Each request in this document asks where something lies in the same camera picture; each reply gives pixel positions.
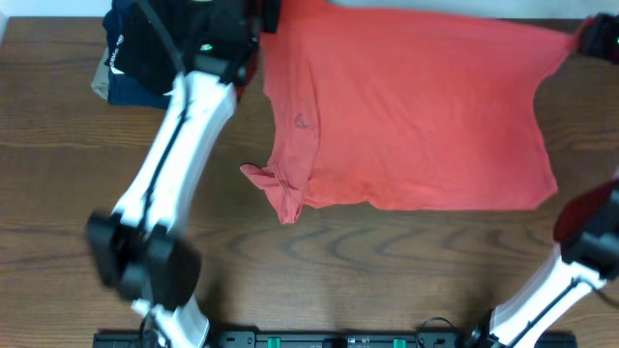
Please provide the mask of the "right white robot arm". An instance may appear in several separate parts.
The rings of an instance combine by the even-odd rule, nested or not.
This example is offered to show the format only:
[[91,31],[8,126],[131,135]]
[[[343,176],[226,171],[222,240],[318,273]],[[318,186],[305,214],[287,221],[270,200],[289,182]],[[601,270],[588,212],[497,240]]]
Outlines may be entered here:
[[492,310],[463,347],[575,347],[569,334],[545,332],[584,297],[618,302],[603,288],[618,278],[618,178],[582,193],[562,210],[543,265]]

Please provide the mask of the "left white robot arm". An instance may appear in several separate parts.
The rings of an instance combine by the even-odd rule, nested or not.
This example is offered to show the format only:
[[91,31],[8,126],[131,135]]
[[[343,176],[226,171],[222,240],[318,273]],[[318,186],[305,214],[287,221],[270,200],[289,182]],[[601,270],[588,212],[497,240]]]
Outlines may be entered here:
[[141,315],[135,332],[99,332],[96,347],[204,347],[210,323],[194,295],[201,269],[185,240],[193,194],[213,146],[257,63],[259,37],[278,29],[281,3],[210,1],[205,34],[184,54],[150,2],[138,8],[176,72],[162,125],[109,215],[85,226],[102,284]]

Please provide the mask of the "red printed t-shirt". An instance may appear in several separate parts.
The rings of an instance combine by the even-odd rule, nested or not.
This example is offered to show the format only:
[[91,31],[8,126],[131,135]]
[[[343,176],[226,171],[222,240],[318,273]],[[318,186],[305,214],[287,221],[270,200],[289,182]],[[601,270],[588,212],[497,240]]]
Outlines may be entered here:
[[283,223],[304,207],[532,210],[557,191],[534,97],[573,34],[479,17],[286,1],[261,39],[275,116],[243,166]]

